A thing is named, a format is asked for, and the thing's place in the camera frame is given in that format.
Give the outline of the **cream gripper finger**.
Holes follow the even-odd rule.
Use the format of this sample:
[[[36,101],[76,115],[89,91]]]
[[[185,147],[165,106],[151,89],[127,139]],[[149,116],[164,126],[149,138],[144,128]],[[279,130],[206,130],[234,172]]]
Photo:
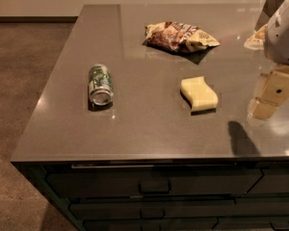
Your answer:
[[[250,101],[250,115],[259,120],[269,119],[289,99],[289,68],[274,68],[262,73]]]

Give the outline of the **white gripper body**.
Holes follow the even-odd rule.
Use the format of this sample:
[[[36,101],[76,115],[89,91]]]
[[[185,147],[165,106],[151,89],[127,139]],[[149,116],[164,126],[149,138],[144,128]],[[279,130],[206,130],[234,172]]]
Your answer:
[[[269,60],[289,65],[289,0],[284,0],[267,24],[264,52]]]

